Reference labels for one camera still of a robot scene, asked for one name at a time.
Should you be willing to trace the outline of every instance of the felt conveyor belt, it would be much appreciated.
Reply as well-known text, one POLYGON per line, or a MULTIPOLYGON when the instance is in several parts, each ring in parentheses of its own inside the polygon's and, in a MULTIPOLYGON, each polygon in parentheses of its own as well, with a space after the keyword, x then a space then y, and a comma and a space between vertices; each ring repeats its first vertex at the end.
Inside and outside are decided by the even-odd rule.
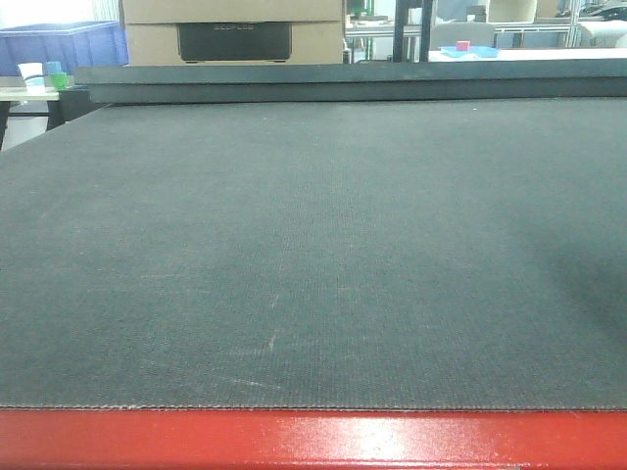
POLYGON ((0 407, 627 409, 625 116, 112 107, 0 154, 0 407))

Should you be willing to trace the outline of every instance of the cardboard box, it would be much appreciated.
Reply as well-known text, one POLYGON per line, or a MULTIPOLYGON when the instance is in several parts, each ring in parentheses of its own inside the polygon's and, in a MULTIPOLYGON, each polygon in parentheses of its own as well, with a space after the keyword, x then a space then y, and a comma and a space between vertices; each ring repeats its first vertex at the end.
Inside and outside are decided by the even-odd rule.
MULTIPOLYGON (((341 64, 341 23, 293 23, 292 55, 285 62, 211 61, 203 65, 341 64)), ((184 66, 175 24, 131 24, 126 27, 132 66, 184 66)))
POLYGON ((123 0, 126 24, 340 22, 343 0, 123 0))
POLYGON ((122 0, 133 66, 185 65, 178 24, 291 24, 291 56, 284 62, 208 61, 205 65, 341 64, 343 0, 122 0))
POLYGON ((559 0, 538 0, 538 8, 536 9, 536 17, 538 18, 554 18, 559 9, 559 0))
POLYGON ((488 23, 532 23, 536 18, 537 0, 489 0, 488 23))

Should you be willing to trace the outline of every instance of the green cup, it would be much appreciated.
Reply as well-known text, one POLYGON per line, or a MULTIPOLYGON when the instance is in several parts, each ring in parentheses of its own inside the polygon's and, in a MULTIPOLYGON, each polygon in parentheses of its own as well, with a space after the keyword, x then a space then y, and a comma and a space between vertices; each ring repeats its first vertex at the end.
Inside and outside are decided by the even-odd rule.
POLYGON ((68 88, 68 74, 65 72, 52 73, 50 75, 50 81, 52 82, 52 86, 57 90, 65 90, 68 88))

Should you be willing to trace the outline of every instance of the clear plastic cup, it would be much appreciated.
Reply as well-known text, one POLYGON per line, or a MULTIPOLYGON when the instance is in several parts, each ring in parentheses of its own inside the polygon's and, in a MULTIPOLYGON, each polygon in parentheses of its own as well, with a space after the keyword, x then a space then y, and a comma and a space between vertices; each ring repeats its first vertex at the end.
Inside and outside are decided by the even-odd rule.
POLYGON ((46 84, 43 78, 43 64, 40 62, 29 62, 18 64, 26 89, 32 93, 43 93, 46 91, 46 84))

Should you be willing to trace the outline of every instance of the red object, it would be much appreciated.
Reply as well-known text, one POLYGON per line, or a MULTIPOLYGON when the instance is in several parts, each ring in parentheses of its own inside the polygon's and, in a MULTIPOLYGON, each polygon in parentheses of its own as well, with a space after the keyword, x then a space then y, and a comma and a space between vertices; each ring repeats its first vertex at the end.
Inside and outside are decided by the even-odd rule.
POLYGON ((470 50, 470 41, 458 41, 458 51, 467 52, 470 50))
POLYGON ((627 412, 4 410, 0 468, 627 467, 627 412))

